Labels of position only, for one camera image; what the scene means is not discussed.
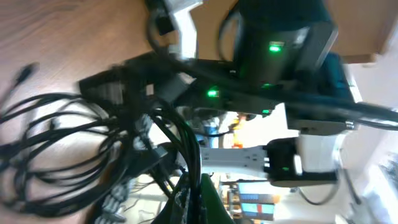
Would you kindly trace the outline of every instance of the cable bundle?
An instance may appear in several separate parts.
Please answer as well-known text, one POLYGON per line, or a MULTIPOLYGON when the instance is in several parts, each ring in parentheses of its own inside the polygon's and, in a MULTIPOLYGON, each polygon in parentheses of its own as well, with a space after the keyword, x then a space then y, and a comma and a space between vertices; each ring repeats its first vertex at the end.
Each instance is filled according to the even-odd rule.
MULTIPOLYGON (((15 85, 5 94, 1 104, 3 105, 11 93, 34 71, 32 65, 24 68, 16 79, 15 85)), ((97 201, 117 184, 123 177, 128 161, 124 151, 118 151, 115 156, 115 143, 126 139, 119 129, 119 120, 109 118, 108 115, 96 104, 89 102, 80 95, 65 93, 50 93, 22 100, 7 110, 2 109, 0 125, 25 115, 26 129, 21 137, 14 142, 0 145, 0 174, 15 169, 13 176, 14 198, 6 200, 4 189, 1 189, 2 203, 20 213, 33 213, 41 217, 60 217, 74 213, 91 203, 97 201), (66 103, 56 112, 33 119, 37 109, 57 101, 66 103), (68 111, 71 105, 79 105, 86 112, 68 111), (79 116, 89 120, 89 123, 72 128, 57 127, 57 121, 64 116, 79 116), (33 129, 41 124, 49 124, 49 129, 39 134, 34 134, 33 129), (72 166, 58 169, 32 169, 32 161, 57 141, 75 133, 91 133, 104 136, 97 155, 72 166), (106 182, 92 185, 108 170, 109 165, 114 164, 112 176, 106 182), (30 199, 28 190, 33 179, 46 184, 66 188, 65 191, 45 198, 30 199)))
POLYGON ((190 205, 192 205, 193 217, 199 217, 201 199, 200 199, 200 181, 201 181, 201 155, 199 143, 195 137, 192 128, 183 120, 183 118, 164 100, 156 97, 151 98, 152 110, 149 112, 150 118, 170 139, 173 147, 183 156, 188 167, 188 176, 190 182, 190 205), (172 123, 178 131, 178 136, 174 135, 167 128, 167 124, 172 123))

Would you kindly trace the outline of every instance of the green object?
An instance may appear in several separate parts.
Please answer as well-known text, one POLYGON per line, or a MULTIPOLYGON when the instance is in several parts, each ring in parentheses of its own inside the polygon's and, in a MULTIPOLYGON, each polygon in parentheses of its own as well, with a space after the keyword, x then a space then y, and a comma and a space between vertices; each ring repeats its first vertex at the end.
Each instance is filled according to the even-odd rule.
POLYGON ((266 84, 264 84, 261 88, 269 88, 269 87, 271 87, 271 86, 272 86, 271 84, 266 83, 266 84))
POLYGON ((280 52, 281 50, 282 50, 281 46, 278 46, 278 45, 269 46, 269 51, 270 52, 280 52))
POLYGON ((208 174, 201 175, 201 195, 206 205, 208 224, 234 224, 208 174))
POLYGON ((207 95, 208 95, 209 97, 218 97, 218 91, 217 91, 217 90, 209 90, 209 91, 207 92, 207 95))

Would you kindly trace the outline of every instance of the metal bracket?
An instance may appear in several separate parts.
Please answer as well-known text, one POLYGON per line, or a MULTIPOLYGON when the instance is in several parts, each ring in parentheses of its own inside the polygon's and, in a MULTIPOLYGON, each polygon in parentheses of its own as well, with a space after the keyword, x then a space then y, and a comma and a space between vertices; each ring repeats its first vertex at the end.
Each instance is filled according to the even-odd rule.
POLYGON ((197 55, 197 29, 190 11, 202 3, 202 0, 165 0, 172 24, 178 30, 180 60, 195 58, 197 55))
MULTIPOLYGON (((263 146, 245 149, 211 149, 201 147, 202 172, 225 172, 247 174, 255 177, 266 178, 264 166, 267 164, 267 153, 263 146)), ((178 163, 185 166, 186 163, 178 155, 178 163)))

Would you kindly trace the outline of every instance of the cable connector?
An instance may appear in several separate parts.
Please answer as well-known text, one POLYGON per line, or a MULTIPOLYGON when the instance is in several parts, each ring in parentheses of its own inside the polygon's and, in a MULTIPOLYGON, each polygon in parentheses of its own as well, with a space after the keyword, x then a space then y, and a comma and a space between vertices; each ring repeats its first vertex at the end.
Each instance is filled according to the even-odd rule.
POLYGON ((60 126, 60 123, 55 118, 53 118, 49 121, 49 131, 53 131, 53 130, 59 128, 59 126, 60 126))
POLYGON ((35 73, 39 69, 39 63, 34 62, 26 65, 21 69, 16 78, 15 86, 20 85, 24 81, 26 81, 33 73, 35 73))
POLYGON ((19 142, 13 142, 9 144, 4 144, 0 146, 0 158, 12 158, 18 155, 19 142))

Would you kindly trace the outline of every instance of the white wall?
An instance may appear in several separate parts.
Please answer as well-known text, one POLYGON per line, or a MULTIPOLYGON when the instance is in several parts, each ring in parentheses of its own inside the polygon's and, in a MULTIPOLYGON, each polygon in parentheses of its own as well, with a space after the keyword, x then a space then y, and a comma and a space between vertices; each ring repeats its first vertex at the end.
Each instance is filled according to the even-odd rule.
MULTIPOLYGON (((331 186, 303 187, 303 192, 311 201, 319 202, 330 192, 331 186)), ((346 207, 340 202, 346 197, 346 188, 341 185, 337 195, 329 203, 322 206, 310 205, 298 193, 289 194, 275 206, 275 219, 280 221, 333 223, 335 215, 344 213, 346 207)))
POLYGON ((264 222, 266 224, 330 224, 325 222, 312 222, 312 221, 300 221, 300 220, 280 220, 273 222, 264 222))
MULTIPOLYGON (((398 35, 391 40, 388 52, 374 65, 346 66, 356 80, 363 101, 398 108, 398 35)), ((343 163, 349 168, 356 187, 364 189, 364 172, 387 152, 398 149, 398 132, 361 127, 343 144, 343 163)))

